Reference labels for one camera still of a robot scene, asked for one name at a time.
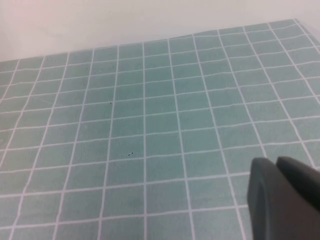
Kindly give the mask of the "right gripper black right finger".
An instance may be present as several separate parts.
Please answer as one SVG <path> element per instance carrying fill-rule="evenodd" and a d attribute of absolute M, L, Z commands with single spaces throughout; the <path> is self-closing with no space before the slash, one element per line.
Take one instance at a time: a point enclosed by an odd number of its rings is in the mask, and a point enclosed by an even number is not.
<path fill-rule="evenodd" d="M 296 240 L 320 238 L 320 172 L 288 156 L 280 156 L 277 168 L 288 180 L 294 194 L 289 196 L 293 204 L 290 229 Z"/>

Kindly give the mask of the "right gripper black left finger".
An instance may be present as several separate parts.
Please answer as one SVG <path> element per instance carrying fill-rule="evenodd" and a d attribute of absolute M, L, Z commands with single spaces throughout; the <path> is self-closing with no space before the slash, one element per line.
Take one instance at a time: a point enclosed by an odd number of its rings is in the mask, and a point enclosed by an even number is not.
<path fill-rule="evenodd" d="M 250 167 L 247 203 L 254 240 L 297 240 L 300 197 L 276 165 L 257 157 Z"/>

